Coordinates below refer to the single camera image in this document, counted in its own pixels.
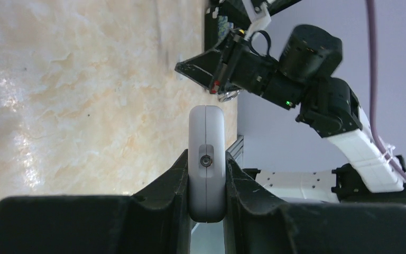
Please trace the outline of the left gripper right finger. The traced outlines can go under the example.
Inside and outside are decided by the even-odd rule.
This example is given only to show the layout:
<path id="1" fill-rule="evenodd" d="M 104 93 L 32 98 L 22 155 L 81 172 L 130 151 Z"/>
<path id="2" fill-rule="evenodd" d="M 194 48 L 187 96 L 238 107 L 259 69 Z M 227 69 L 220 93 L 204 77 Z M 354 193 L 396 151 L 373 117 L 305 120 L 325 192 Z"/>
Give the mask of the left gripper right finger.
<path id="1" fill-rule="evenodd" d="M 406 207 L 288 203 L 226 154 L 226 253 L 406 253 Z"/>

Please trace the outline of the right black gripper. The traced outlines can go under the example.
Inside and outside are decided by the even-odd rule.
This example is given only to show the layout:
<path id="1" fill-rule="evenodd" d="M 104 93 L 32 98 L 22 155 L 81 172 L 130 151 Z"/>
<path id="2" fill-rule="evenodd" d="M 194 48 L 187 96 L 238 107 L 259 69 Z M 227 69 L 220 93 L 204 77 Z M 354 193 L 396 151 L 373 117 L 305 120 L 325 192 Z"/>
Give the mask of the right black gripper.
<path id="1" fill-rule="evenodd" d="M 273 69 L 277 61 L 270 56 L 271 38 L 264 30 L 261 34 L 267 42 L 265 55 L 252 46 L 252 38 L 246 38 L 241 30 L 230 30 L 213 49 L 176 63 L 174 70 L 192 80 L 211 94 L 222 94 L 244 89 L 252 91 L 260 71 Z"/>

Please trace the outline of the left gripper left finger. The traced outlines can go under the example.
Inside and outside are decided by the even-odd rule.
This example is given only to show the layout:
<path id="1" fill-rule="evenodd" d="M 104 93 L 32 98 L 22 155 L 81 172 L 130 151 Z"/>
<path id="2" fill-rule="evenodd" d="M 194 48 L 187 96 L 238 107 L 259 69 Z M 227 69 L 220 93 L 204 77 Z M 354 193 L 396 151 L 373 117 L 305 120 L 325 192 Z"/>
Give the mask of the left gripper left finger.
<path id="1" fill-rule="evenodd" d="M 188 153 L 132 196 L 0 201 L 0 253 L 189 253 Z"/>

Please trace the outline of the white remote control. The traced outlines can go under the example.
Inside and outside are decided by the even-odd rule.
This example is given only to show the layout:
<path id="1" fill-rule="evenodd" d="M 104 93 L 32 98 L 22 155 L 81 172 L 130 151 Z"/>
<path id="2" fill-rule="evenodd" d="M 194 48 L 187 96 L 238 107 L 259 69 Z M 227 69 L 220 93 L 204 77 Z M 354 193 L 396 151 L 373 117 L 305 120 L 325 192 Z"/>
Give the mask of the white remote control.
<path id="1" fill-rule="evenodd" d="M 188 211 L 196 222 L 216 223 L 226 213 L 225 121 L 221 108 L 195 106 L 189 114 Z"/>

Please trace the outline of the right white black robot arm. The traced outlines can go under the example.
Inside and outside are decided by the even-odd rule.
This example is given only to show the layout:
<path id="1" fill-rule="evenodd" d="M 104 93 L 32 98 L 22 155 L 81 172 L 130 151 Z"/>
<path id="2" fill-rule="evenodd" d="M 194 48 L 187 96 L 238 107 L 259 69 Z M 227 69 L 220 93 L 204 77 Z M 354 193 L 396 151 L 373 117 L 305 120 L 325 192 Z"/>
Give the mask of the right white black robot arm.
<path id="1" fill-rule="evenodd" d="M 240 30 L 175 70 L 212 93 L 235 86 L 286 110 L 335 145 L 347 164 L 319 172 L 261 170 L 255 180 L 278 197 L 330 203 L 406 205 L 406 182 L 380 152 L 358 98 L 333 77 L 343 57 L 341 39 L 309 25 L 296 26 L 279 59 L 260 55 Z"/>

